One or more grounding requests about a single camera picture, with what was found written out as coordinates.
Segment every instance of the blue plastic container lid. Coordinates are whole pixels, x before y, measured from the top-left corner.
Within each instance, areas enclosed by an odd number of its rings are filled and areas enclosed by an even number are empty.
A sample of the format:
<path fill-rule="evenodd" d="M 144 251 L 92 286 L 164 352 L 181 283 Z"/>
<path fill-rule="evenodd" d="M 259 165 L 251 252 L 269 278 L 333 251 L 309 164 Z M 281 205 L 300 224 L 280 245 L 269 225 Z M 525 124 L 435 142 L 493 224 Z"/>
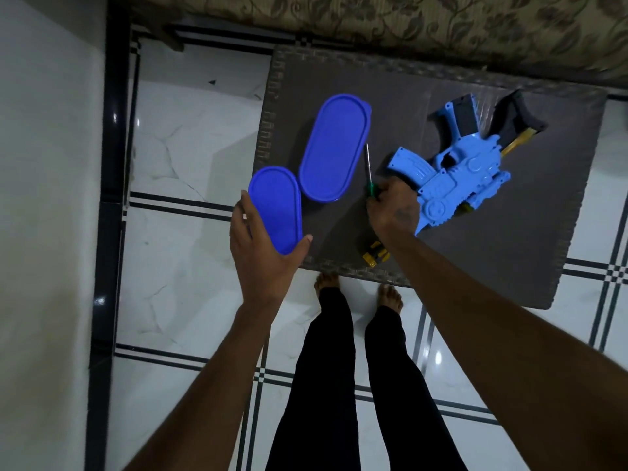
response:
<path fill-rule="evenodd" d="M 265 167 L 249 183 L 249 196 L 264 222 L 272 245 L 290 254 L 303 236 L 301 192 L 292 172 L 284 167 Z"/>
<path fill-rule="evenodd" d="M 349 188 L 371 127 L 371 106 L 351 94 L 330 97 L 318 111 L 299 167 L 302 192 L 330 203 Z"/>

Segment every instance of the white wall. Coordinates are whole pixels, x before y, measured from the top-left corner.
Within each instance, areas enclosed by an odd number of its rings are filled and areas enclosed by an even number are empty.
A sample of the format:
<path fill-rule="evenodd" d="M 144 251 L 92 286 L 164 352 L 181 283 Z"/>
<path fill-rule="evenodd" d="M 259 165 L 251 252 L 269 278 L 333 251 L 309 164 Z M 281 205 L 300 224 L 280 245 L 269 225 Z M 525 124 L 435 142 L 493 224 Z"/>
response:
<path fill-rule="evenodd" d="M 106 0 L 0 0 L 0 463 L 81 470 Z"/>

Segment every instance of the forearm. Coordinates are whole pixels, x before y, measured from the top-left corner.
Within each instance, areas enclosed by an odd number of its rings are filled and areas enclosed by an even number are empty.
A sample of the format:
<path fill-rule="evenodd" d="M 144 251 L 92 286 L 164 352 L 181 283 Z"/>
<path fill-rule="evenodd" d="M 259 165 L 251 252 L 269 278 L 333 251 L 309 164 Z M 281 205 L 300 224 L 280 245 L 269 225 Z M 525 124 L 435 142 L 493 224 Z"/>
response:
<path fill-rule="evenodd" d="M 625 467 L 625 371 L 478 283 L 412 234 L 390 230 L 381 239 L 532 469 L 555 469 L 557 463 Z"/>
<path fill-rule="evenodd" d="M 255 364 L 278 308 L 240 307 L 214 356 L 126 471 L 229 467 Z"/>

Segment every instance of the tattoo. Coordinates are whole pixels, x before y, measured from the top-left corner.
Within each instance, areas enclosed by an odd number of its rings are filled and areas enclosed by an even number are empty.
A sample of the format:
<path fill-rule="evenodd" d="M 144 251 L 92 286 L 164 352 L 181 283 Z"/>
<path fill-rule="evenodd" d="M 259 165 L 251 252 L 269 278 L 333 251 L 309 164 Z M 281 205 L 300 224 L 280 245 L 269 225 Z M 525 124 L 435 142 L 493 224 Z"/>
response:
<path fill-rule="evenodd" d="M 415 229 L 419 219 L 414 210 L 416 210 L 416 207 L 411 205 L 399 208 L 394 213 L 394 219 L 405 229 Z"/>

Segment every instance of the white marble floor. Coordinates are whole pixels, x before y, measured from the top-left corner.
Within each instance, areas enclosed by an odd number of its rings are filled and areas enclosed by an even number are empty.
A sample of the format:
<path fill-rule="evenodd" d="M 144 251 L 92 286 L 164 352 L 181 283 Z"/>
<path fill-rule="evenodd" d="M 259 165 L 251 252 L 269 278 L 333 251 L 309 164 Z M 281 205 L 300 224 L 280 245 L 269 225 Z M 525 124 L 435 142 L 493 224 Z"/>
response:
<path fill-rule="evenodd" d="M 157 41 L 140 41 L 107 443 L 110 471 L 122 469 L 169 413 L 215 352 L 240 304 L 227 221 L 229 207 L 251 177 L 270 62 L 267 54 L 192 45 L 174 53 Z M 628 103 L 609 101 L 554 304 L 533 310 L 624 367 L 628 291 L 621 279 L 611 278 L 623 276 L 628 262 L 626 145 Z M 303 338 L 318 313 L 314 278 L 314 272 L 297 272 L 272 326 L 231 470 L 265 467 Z M 363 339 L 377 285 L 342 278 L 341 286 L 354 312 L 362 467 L 385 470 L 388 457 L 370 400 Z M 527 469 L 416 294 L 401 292 L 408 354 L 423 371 L 469 470 Z"/>

